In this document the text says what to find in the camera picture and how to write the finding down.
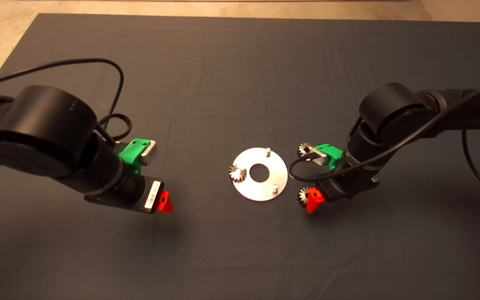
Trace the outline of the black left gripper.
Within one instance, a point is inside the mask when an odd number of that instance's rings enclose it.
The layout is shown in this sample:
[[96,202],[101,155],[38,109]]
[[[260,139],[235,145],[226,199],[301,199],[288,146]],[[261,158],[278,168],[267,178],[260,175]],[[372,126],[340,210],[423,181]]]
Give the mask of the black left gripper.
[[173,203],[164,190],[162,179],[145,175],[123,176],[114,186],[99,195],[86,195],[88,203],[153,214],[158,211],[171,214]]

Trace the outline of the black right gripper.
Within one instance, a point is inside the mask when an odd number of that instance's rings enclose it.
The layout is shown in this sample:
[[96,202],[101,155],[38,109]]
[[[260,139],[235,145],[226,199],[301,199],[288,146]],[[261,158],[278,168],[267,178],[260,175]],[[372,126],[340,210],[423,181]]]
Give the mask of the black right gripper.
[[339,177],[319,180],[319,189],[315,187],[308,189],[305,205],[307,212],[313,214],[326,202],[351,199],[377,187],[379,180],[375,176],[379,172],[379,168],[376,170],[361,168]]

